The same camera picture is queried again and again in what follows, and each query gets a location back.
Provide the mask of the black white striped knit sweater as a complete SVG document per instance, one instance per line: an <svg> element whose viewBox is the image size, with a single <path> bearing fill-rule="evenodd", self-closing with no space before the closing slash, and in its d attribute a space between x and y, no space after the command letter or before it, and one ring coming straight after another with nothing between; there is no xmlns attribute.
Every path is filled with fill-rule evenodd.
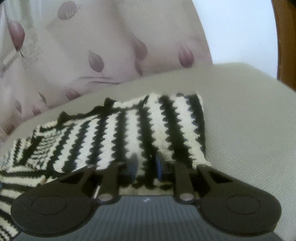
<svg viewBox="0 0 296 241"><path fill-rule="evenodd" d="M87 165L106 169L112 162L136 158L136 180L121 193L171 194L173 186L157 180L157 152L189 168L207 164L199 94L151 93L126 102L107 98L88 113L61 113L57 120L36 126L1 157L1 240L18 234L11 218L18 196Z"/></svg>

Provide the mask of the pink leaf print curtain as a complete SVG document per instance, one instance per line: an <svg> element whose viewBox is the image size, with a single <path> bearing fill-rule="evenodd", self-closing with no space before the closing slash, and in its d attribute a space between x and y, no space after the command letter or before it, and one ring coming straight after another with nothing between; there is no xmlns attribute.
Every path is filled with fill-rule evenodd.
<svg viewBox="0 0 296 241"><path fill-rule="evenodd" d="M90 92L211 61L192 1L2 1L1 142Z"/></svg>

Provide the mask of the brown wooden door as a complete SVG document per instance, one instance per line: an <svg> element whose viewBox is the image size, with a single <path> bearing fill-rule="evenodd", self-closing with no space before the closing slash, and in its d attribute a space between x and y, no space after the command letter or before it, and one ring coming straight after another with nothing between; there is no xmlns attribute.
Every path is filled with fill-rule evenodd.
<svg viewBox="0 0 296 241"><path fill-rule="evenodd" d="M295 1L272 1L278 45L277 78L295 90Z"/></svg>

